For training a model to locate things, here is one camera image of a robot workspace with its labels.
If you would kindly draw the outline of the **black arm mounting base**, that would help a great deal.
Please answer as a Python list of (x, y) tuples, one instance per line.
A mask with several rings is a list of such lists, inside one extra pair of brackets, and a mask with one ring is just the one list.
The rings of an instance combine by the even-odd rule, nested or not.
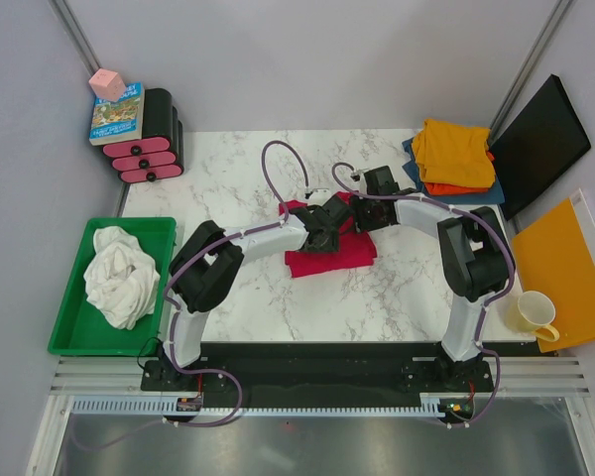
[(144, 365), (144, 392), (201, 391), (242, 406), (411, 405), (423, 393), (482, 395), (494, 388), (481, 357), (453, 363), (437, 343), (204, 343), (178, 372), (165, 355)]

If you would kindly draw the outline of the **crimson red t-shirt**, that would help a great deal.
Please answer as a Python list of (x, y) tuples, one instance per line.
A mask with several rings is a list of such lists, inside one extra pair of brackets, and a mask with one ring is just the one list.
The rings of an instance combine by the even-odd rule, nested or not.
[(332, 253), (303, 253), (288, 251), (285, 264), (291, 276), (308, 277), (337, 270), (372, 266), (377, 258), (375, 244), (367, 232), (358, 233), (354, 218), (349, 218), (340, 231), (339, 250)]

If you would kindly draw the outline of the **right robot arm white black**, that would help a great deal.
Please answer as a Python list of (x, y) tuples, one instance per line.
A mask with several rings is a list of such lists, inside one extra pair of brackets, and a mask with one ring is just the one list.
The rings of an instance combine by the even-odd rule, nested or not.
[(351, 177), (366, 184), (364, 192), (350, 199), (358, 231), (399, 225), (437, 240), (453, 299), (441, 339), (447, 357), (434, 365), (433, 374), (441, 388), (459, 389), (470, 378), (467, 361), (482, 352), (482, 330), (490, 304), (506, 296), (516, 278), (514, 259), (496, 212), (488, 206), (462, 210), (420, 192), (403, 190), (387, 166)]

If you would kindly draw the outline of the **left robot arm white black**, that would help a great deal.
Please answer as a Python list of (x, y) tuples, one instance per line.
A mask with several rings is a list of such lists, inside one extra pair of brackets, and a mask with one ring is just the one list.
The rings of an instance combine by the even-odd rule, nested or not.
[(174, 309), (163, 342), (169, 359), (164, 379), (177, 390), (194, 385), (206, 321), (228, 297), (243, 266), (286, 252), (337, 252), (341, 230), (352, 217), (351, 206), (333, 195), (321, 205), (286, 207), (278, 218), (247, 228), (201, 223), (172, 260), (164, 289)]

